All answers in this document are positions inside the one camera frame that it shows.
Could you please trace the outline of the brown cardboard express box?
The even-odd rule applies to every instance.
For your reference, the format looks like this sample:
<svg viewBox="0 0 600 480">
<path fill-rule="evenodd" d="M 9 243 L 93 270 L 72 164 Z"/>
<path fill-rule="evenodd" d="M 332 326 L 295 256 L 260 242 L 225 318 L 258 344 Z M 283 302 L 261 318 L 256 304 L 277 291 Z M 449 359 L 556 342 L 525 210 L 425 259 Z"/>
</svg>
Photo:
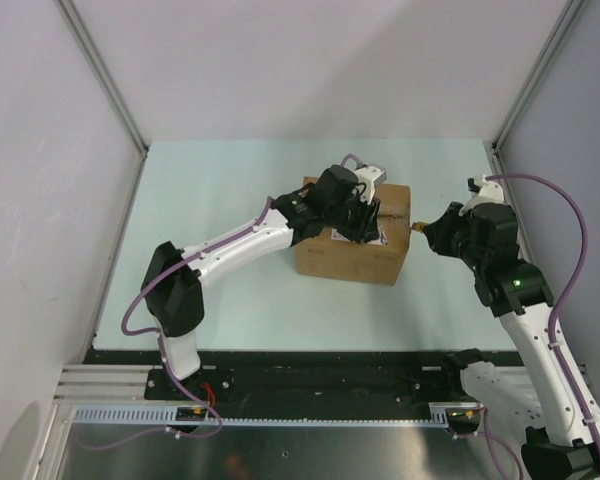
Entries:
<svg viewBox="0 0 600 480">
<path fill-rule="evenodd" d="M 296 272 L 333 280 L 394 285 L 410 245 L 411 189 L 385 184 L 378 188 L 381 200 L 378 228 L 388 237 L 385 246 L 334 241 L 326 228 L 312 239 L 294 247 Z"/>
</svg>

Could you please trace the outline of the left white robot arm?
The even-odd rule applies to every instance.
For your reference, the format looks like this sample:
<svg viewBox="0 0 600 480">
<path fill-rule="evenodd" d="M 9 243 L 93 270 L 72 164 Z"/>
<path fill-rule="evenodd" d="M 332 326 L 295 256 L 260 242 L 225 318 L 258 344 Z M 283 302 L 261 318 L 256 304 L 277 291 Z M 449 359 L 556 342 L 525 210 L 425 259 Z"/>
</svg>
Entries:
<svg viewBox="0 0 600 480">
<path fill-rule="evenodd" d="M 277 198 L 245 225 L 201 245 L 176 248 L 165 242 L 151 258 L 140 298 L 158 329 L 169 368 L 166 387 L 177 398 L 194 397 L 201 387 L 196 329 L 205 316 L 204 293 L 224 275 L 276 251 L 319 236 L 326 229 L 354 243 L 379 237 L 377 188 L 385 169 L 358 162 L 355 169 L 334 164 L 315 181 Z"/>
</svg>

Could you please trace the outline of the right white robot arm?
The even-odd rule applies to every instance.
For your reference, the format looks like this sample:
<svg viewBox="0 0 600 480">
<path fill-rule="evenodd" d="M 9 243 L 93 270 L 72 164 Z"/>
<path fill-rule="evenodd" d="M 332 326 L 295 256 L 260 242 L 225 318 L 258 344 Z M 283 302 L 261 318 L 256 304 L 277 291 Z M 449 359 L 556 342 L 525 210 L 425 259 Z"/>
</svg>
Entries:
<svg viewBox="0 0 600 480">
<path fill-rule="evenodd" d="M 465 210 L 453 202 L 419 230 L 433 252 L 471 271 L 480 302 L 500 320 L 535 392 L 524 394 L 472 349 L 451 359 L 443 393 L 453 401 L 470 396 L 505 424 L 531 478 L 600 478 L 600 408 L 560 332 L 542 272 L 520 256 L 513 208 L 483 203 Z"/>
</svg>

